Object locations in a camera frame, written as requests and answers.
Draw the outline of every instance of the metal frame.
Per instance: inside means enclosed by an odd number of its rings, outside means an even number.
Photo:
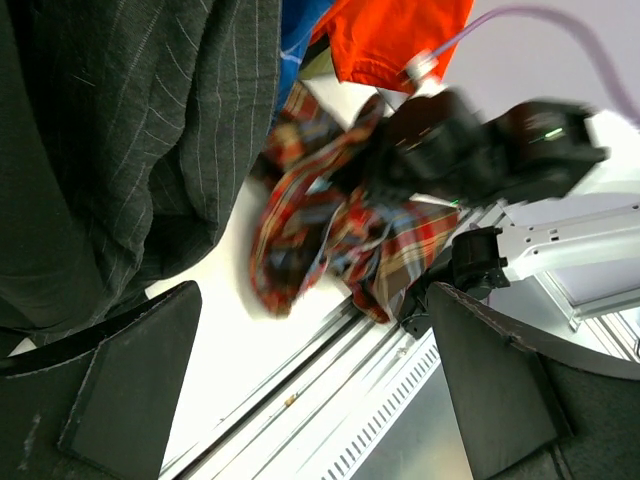
[[[198,465],[206,461],[211,452],[217,451],[220,444],[224,443],[229,437],[240,430],[244,430],[245,434],[247,434],[250,429],[245,429],[245,427],[248,423],[251,423],[250,418],[255,411],[265,401],[269,400],[270,396],[277,394],[283,384],[286,384],[292,377],[297,375],[300,369],[304,368],[318,353],[323,353],[323,349],[330,346],[332,339],[337,334],[340,334],[345,326],[353,324],[354,320],[359,318],[362,318],[362,315],[353,305],[351,299],[348,298],[343,301],[327,316],[324,327],[269,377],[257,385],[229,415],[220,421],[209,435],[198,439],[182,456],[167,462],[160,472],[159,480],[170,480],[178,475],[189,475],[190,470],[197,469]],[[255,431],[254,436],[257,435],[259,435],[259,432]]]
[[[538,273],[533,277],[553,300],[574,331],[589,319],[640,307],[640,288],[588,302],[573,303],[571,296],[552,272]]]
[[[536,226],[503,227],[498,235],[510,281],[553,269],[640,257],[640,205]]]
[[[307,460],[335,424],[409,357],[399,352],[407,352],[413,343],[397,325],[358,322],[245,428],[181,478],[291,478],[273,472],[290,471]]]
[[[619,313],[610,313],[584,321],[610,355],[640,363],[638,335]]]

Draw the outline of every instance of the green light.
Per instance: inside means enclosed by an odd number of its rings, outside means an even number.
[[[549,133],[545,133],[544,138],[552,138],[561,133],[562,133],[562,128],[556,128],[555,130],[551,130]]]

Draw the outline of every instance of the orange cloth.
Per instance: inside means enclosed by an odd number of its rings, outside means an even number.
[[[411,93],[404,67],[462,30],[473,0],[337,0],[320,20],[311,42],[329,36],[336,76]],[[438,58],[442,78],[454,49]]]

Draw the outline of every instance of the black mount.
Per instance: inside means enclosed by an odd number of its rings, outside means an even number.
[[[484,300],[491,290],[510,285],[503,268],[507,259],[501,258],[497,236],[498,227],[478,228],[454,237],[431,268],[414,283],[400,312],[402,328],[416,339],[431,327],[427,289],[434,282],[453,285],[477,300]]]

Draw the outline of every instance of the red plaid fabric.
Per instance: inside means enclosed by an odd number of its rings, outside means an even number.
[[[373,96],[343,132],[308,90],[294,87],[254,169],[273,187],[249,262],[252,286],[270,312],[288,315],[330,273],[348,285],[358,308],[387,322],[455,229],[453,208],[372,205],[360,188],[345,195],[327,184],[383,113],[384,102]]]

